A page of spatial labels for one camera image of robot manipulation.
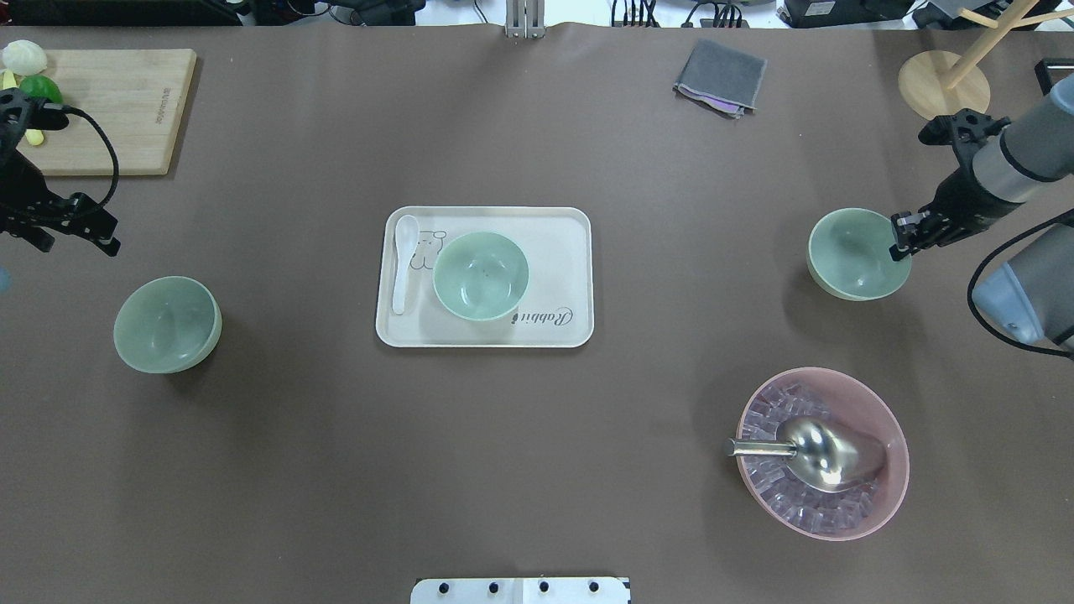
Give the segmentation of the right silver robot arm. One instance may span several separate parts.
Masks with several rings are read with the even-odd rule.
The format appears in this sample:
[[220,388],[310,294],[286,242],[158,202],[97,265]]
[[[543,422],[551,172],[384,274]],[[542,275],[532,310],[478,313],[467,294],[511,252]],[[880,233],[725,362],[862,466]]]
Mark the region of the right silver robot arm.
[[[1042,192],[1071,178],[1071,80],[1024,116],[971,107],[926,123],[918,138],[948,146],[957,167],[930,202],[890,218],[894,260],[950,246],[993,229]],[[987,253],[967,284],[983,329],[1024,351],[1071,358],[1071,210],[1047,217]]]

